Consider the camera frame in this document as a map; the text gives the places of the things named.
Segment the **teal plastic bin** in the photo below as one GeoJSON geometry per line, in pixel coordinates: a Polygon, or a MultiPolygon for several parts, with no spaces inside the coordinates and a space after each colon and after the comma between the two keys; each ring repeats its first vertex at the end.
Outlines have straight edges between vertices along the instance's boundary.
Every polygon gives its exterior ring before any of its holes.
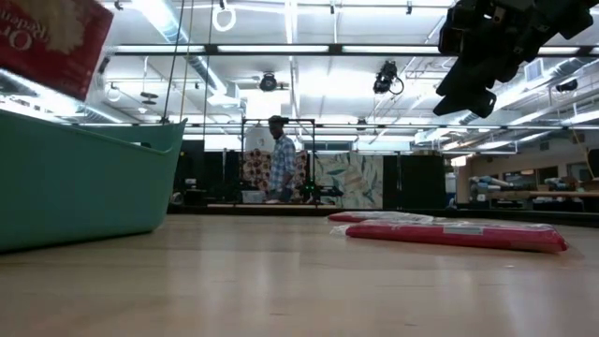
{"type": "Polygon", "coordinates": [[[76,127],[0,110],[0,252],[159,227],[184,129],[76,127]]]}

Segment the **patterned curtain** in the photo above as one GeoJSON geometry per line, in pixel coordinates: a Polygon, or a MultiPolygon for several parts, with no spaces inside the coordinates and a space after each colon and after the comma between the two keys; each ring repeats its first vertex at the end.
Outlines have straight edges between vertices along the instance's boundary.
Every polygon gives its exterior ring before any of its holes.
{"type": "Polygon", "coordinates": [[[338,207],[383,208],[382,155],[318,154],[314,166],[317,184],[337,186],[344,193],[332,199],[338,207]]]}
{"type": "MultiPolygon", "coordinates": [[[[258,149],[246,152],[243,155],[243,179],[260,191],[268,192],[271,160],[270,152],[258,149]]],[[[296,174],[292,180],[296,188],[293,199],[301,198],[299,187],[303,186],[306,181],[307,163],[308,154],[305,151],[296,153],[296,174]]]]}

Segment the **red package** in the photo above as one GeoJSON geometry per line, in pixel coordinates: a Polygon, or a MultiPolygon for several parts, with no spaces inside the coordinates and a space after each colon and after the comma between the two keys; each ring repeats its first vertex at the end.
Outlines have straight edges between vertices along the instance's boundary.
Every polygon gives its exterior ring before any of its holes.
{"type": "Polygon", "coordinates": [[[433,216],[412,214],[407,212],[379,212],[379,211],[359,211],[359,212],[339,212],[329,215],[330,221],[345,223],[360,223],[365,220],[393,220],[409,221],[412,223],[429,224],[434,221],[433,216]]]}
{"type": "Polygon", "coordinates": [[[447,244],[466,247],[525,250],[559,253],[568,249],[562,235],[550,225],[397,225],[385,221],[366,221],[358,225],[337,227],[348,237],[447,244]]]}
{"type": "Polygon", "coordinates": [[[112,18],[95,0],[0,0],[0,67],[85,100],[112,18]]]}

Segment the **plaid shirt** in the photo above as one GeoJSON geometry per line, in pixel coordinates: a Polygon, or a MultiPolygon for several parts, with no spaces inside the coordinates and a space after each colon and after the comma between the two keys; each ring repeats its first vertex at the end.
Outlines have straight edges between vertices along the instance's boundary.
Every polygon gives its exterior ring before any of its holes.
{"type": "MultiPolygon", "coordinates": [[[[283,188],[283,178],[285,173],[292,176],[296,173],[296,146],[288,136],[282,135],[277,139],[272,152],[272,162],[270,163],[270,191],[276,191],[283,188]]],[[[287,188],[293,188],[293,183],[289,181],[287,188]]]]}

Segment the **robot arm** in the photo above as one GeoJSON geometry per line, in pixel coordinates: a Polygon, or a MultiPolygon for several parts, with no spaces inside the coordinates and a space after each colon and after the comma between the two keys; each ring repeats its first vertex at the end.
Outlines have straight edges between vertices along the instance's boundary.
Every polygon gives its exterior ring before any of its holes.
{"type": "Polygon", "coordinates": [[[437,88],[441,116],[470,110],[488,117],[495,81],[508,82],[519,65],[536,58],[558,33],[575,37],[593,24],[590,9],[599,0],[460,0],[447,12],[439,51],[458,61],[437,88]]]}

